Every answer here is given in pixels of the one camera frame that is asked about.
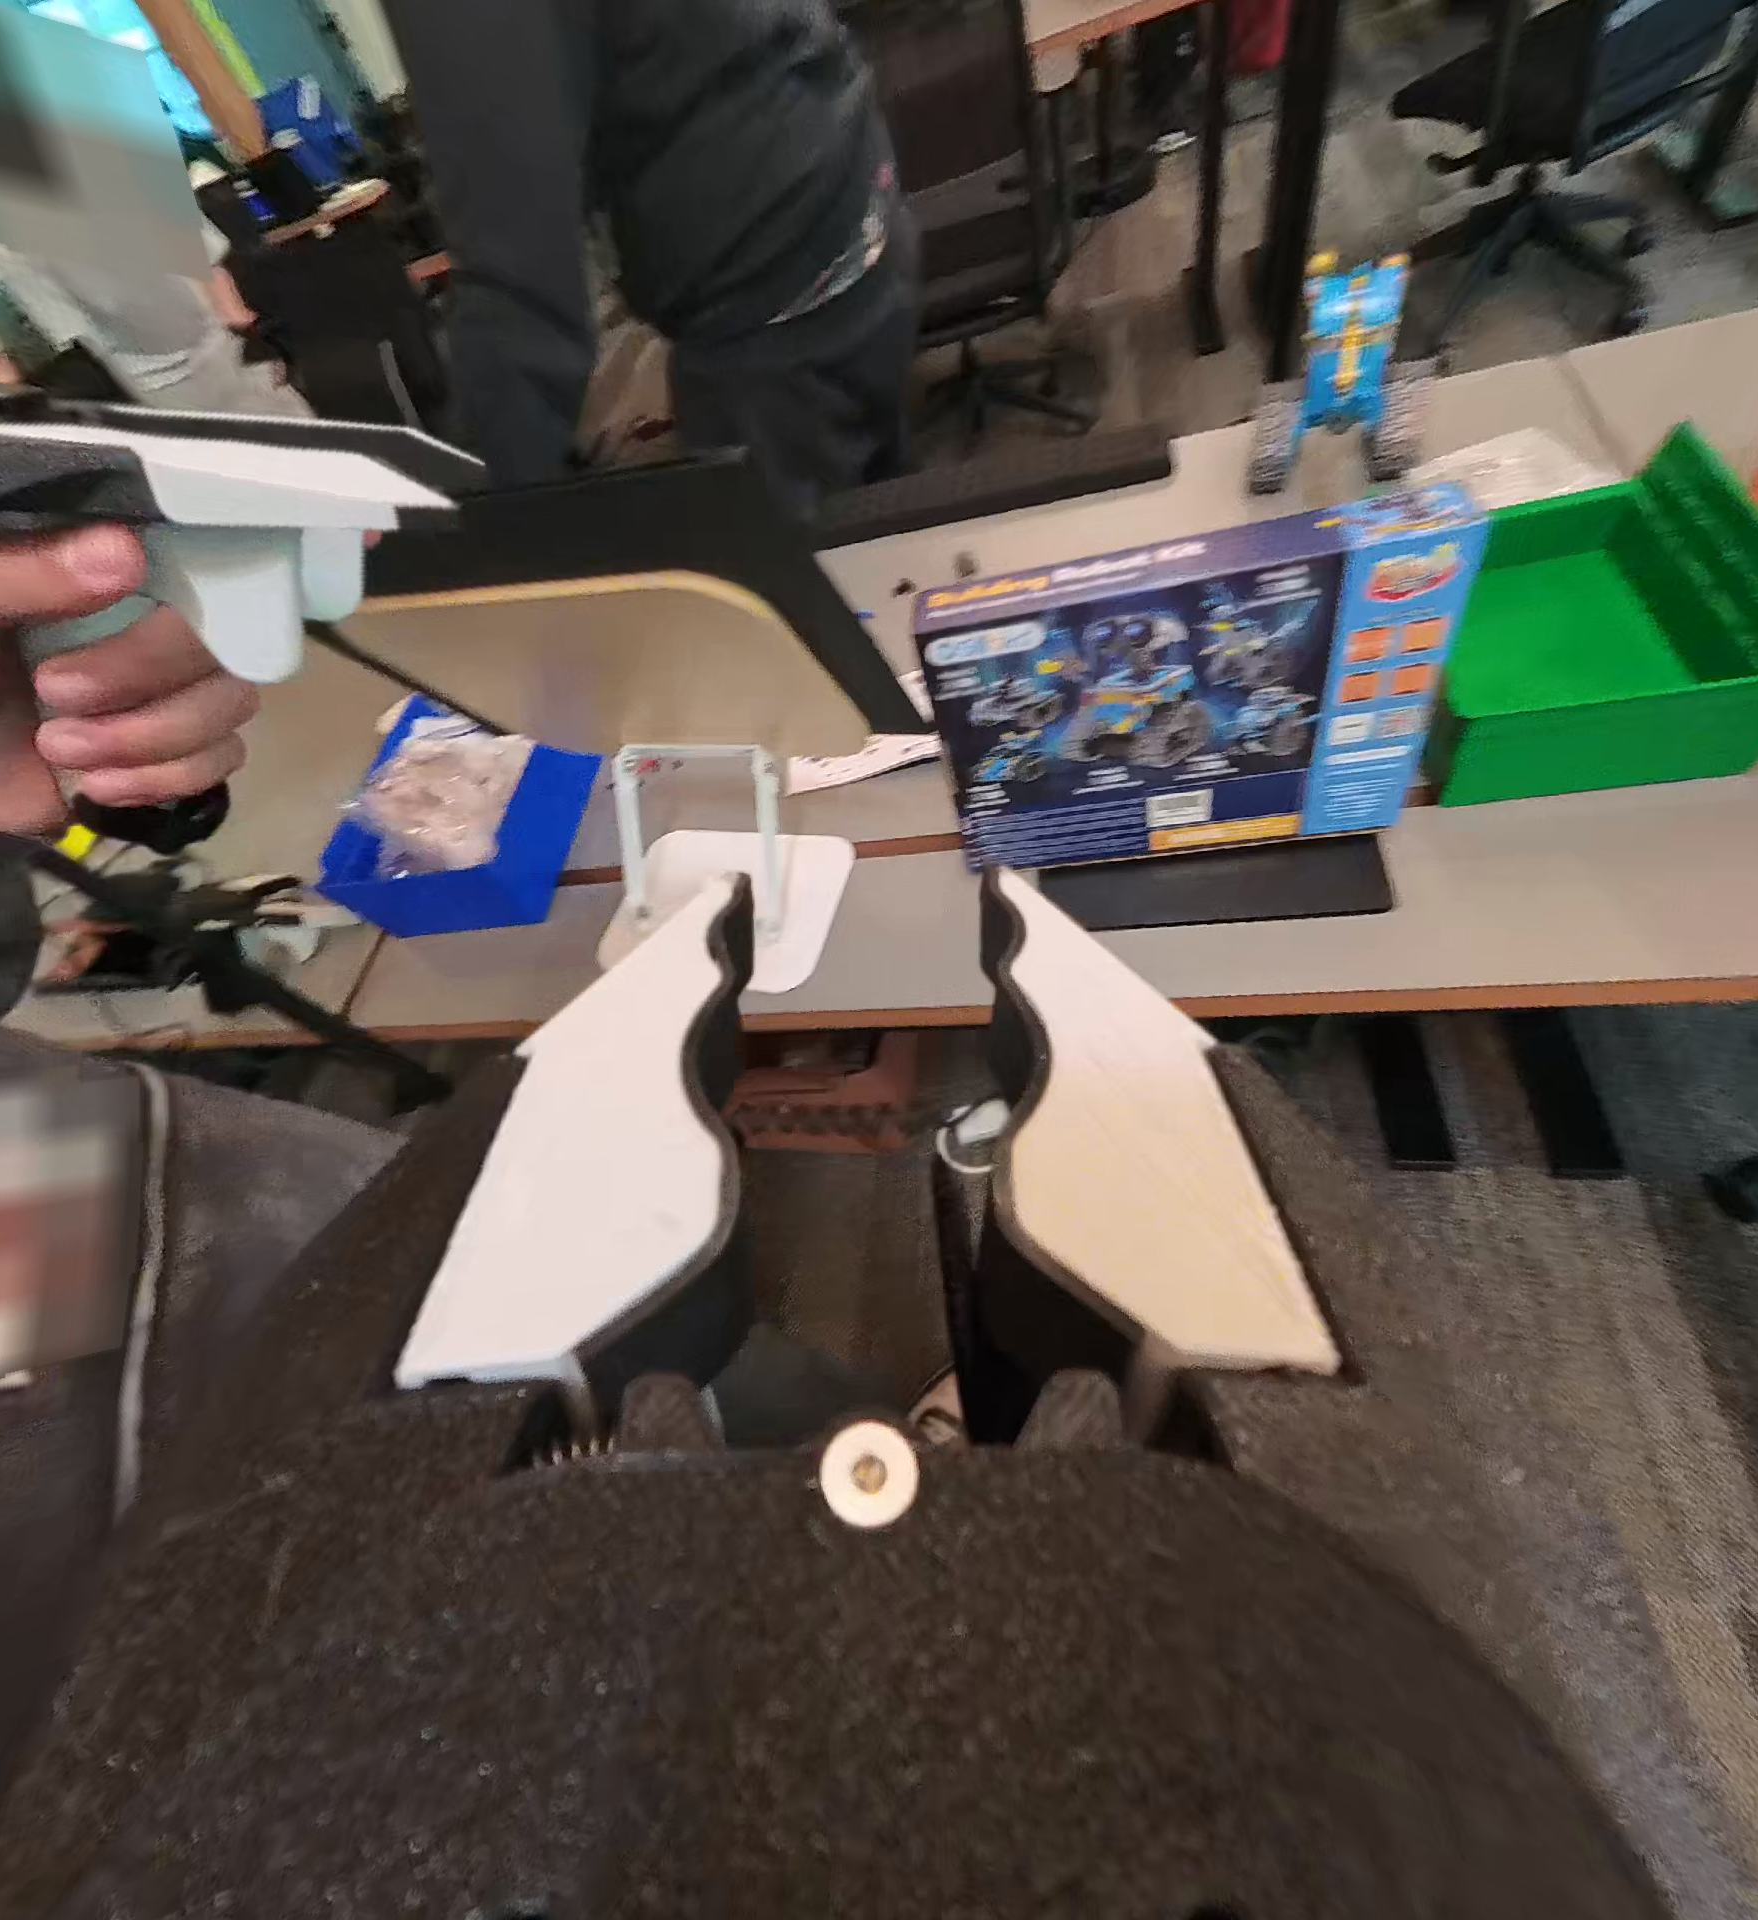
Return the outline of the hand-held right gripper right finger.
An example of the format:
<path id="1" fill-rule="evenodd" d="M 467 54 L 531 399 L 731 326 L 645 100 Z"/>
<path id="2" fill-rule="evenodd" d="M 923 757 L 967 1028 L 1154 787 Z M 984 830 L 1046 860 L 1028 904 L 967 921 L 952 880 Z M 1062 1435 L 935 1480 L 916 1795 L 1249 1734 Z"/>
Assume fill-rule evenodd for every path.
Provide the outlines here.
<path id="1" fill-rule="evenodd" d="M 975 1431 L 1085 1370 L 1141 1444 L 1204 1375 L 1342 1375 L 1342 1343 L 1213 1056 L 1220 1043 L 1011 870 L 979 880 L 1010 1107 L 975 1253 Z"/>

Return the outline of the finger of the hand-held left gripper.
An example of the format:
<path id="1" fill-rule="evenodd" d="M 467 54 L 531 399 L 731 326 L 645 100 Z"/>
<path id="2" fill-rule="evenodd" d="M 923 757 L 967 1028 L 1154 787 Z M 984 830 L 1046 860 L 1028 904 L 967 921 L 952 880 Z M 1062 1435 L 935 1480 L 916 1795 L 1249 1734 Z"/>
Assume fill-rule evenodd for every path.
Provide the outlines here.
<path id="1" fill-rule="evenodd" d="M 0 421 L 0 441 L 116 450 L 144 469 L 330 498 L 463 498 L 481 458 L 408 426 L 277 415 Z"/>
<path id="2" fill-rule="evenodd" d="M 404 516 L 459 511 L 452 498 L 330 450 L 148 450 L 144 475 L 172 526 L 393 533 Z"/>

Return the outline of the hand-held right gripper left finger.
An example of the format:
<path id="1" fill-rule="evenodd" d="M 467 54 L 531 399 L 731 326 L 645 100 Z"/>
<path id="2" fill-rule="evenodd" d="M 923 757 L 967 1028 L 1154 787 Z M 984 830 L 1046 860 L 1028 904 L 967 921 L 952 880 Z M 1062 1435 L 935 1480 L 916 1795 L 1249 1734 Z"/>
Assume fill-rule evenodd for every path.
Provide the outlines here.
<path id="1" fill-rule="evenodd" d="M 751 888 L 719 873 L 516 1047 L 520 1080 L 393 1383 L 702 1383 L 751 1320 L 722 1124 Z"/>

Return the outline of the clear bag of parts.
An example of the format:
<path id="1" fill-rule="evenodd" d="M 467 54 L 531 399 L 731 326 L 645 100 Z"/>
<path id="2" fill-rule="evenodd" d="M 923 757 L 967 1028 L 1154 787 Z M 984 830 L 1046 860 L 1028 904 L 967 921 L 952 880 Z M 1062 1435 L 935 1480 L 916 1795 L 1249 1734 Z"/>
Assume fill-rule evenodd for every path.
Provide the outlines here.
<path id="1" fill-rule="evenodd" d="M 471 873 L 492 864 L 531 739 L 459 718 L 420 718 L 369 767 L 347 822 L 371 837 L 379 880 Z"/>

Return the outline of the person's dark sweatshirt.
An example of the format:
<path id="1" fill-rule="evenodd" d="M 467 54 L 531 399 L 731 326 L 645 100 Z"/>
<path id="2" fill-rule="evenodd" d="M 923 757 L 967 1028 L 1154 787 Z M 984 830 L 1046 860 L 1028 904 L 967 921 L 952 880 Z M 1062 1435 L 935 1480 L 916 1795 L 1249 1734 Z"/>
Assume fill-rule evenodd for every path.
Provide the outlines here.
<path id="1" fill-rule="evenodd" d="M 0 1388 L 0 1800 L 66 1666 L 130 1500 L 196 1420 L 294 1254 L 396 1136 L 322 1112 L 88 1059 L 0 1028 L 0 1081 L 74 1068 L 138 1116 L 130 1336 Z"/>

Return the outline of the blue plastic bin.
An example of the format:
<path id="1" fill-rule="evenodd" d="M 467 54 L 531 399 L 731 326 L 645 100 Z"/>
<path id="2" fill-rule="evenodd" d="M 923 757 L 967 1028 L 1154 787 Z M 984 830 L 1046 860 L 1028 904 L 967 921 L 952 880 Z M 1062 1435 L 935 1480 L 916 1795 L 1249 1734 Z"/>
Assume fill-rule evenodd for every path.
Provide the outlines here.
<path id="1" fill-rule="evenodd" d="M 473 725 L 463 714 L 414 696 L 388 712 L 380 745 L 369 767 L 380 764 L 380 759 L 391 757 L 393 732 L 408 732 L 420 718 L 459 718 Z M 552 914 L 556 880 L 567 870 L 585 803 L 600 782 L 600 757 L 531 744 L 531 761 L 506 810 L 492 864 L 409 880 L 379 880 L 371 873 L 371 837 L 341 815 L 353 791 L 338 806 L 338 826 L 321 853 L 315 891 L 321 901 L 393 939 L 539 926 Z"/>

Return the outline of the white metal stand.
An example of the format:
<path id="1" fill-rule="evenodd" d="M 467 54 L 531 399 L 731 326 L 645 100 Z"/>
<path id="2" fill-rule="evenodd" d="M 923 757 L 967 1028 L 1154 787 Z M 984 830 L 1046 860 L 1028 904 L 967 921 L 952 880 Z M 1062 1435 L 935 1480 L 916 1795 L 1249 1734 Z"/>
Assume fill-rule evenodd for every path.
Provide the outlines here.
<path id="1" fill-rule="evenodd" d="M 671 830 L 658 838 L 645 826 L 645 778 L 686 764 L 734 764 L 749 782 L 751 830 Z M 710 880 L 747 880 L 751 893 L 749 989 L 783 996 L 807 982 L 832 936 L 856 845 L 835 837 L 799 837 L 782 826 L 783 778 L 762 745 L 653 745 L 629 744 L 609 761 L 622 853 L 622 906 L 597 951 L 609 974 L 653 939 Z"/>

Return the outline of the white instruction sheet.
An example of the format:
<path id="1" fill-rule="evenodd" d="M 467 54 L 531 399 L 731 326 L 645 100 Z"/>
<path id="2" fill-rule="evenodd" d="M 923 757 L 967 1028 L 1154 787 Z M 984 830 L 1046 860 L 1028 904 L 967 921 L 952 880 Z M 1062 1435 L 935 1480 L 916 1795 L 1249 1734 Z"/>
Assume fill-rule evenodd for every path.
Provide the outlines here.
<path id="1" fill-rule="evenodd" d="M 878 732 L 846 757 L 790 757 L 783 773 L 783 795 L 799 796 L 840 791 L 937 759 L 940 745 L 935 732 Z"/>

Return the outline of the blue toy kit box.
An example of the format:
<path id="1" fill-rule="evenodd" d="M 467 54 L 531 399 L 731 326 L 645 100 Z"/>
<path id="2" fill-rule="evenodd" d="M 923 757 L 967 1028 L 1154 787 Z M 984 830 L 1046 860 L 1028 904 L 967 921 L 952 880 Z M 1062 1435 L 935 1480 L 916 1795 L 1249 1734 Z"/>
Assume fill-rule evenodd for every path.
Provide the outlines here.
<path id="1" fill-rule="evenodd" d="M 1486 550 L 1488 511 L 1425 484 L 923 594 L 963 864 L 1394 830 Z"/>

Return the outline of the green plastic bin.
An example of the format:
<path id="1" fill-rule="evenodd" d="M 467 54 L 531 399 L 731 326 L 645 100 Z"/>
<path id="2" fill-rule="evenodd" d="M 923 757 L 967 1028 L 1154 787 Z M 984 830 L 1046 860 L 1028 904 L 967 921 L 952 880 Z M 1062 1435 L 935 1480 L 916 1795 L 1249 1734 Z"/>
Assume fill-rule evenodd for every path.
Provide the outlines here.
<path id="1" fill-rule="evenodd" d="M 1438 803 L 1756 761 L 1758 503 L 1690 424 L 1624 484 L 1488 516 L 1423 757 Z"/>

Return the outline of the black office chair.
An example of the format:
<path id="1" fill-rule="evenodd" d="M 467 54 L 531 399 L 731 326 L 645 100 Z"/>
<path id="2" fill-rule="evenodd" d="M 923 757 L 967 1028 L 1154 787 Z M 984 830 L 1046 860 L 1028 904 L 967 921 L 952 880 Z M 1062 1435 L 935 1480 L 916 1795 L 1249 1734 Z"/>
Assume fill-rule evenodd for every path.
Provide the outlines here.
<path id="1" fill-rule="evenodd" d="M 846 13 L 878 85 L 920 235 L 916 355 L 923 424 L 973 445 L 991 412 L 1085 437 L 1095 412 L 1062 392 L 1067 351 L 1026 358 L 986 340 L 1046 322 L 1069 258 L 1069 206 L 1043 127 L 1020 5 L 860 5 Z"/>
<path id="2" fill-rule="evenodd" d="M 1758 94 L 1758 5 L 1498 5 L 1491 35 L 1403 85 L 1385 111 L 1474 135 L 1427 153 L 1434 175 L 1504 194 L 1411 248 L 1411 272 L 1459 262 L 1419 325 L 1419 351 L 1446 361 L 1469 307 L 1524 250 L 1551 254 L 1612 292 L 1606 340 L 1649 325 L 1636 272 L 1653 248 L 1645 212 L 1576 175 L 1633 148 L 1684 135 L 1680 190 L 1708 215 L 1732 135 Z"/>

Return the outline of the clear plastic bag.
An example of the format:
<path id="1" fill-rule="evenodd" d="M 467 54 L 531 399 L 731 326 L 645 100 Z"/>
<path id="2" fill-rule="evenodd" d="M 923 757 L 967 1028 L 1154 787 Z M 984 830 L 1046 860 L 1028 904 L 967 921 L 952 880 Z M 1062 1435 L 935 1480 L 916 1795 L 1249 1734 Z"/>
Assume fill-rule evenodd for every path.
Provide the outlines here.
<path id="1" fill-rule="evenodd" d="M 1434 454 L 1407 475 L 1407 486 L 1459 486 L 1479 511 L 1504 511 L 1557 498 L 1612 491 L 1624 470 L 1587 458 L 1558 437 L 1524 426 Z"/>

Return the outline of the blue toy tracked robot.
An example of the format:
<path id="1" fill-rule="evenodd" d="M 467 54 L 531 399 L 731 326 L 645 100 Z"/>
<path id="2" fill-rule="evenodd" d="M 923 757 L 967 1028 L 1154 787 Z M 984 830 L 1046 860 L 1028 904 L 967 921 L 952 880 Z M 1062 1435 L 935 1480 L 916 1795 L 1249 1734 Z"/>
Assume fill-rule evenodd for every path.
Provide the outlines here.
<path id="1" fill-rule="evenodd" d="M 1317 254 L 1306 262 L 1301 375 L 1258 393 L 1253 498 L 1275 498 L 1290 484 L 1301 445 L 1312 431 L 1359 437 L 1369 484 L 1400 484 L 1419 466 L 1434 358 L 1397 351 L 1409 285 L 1409 254 L 1359 267 Z"/>

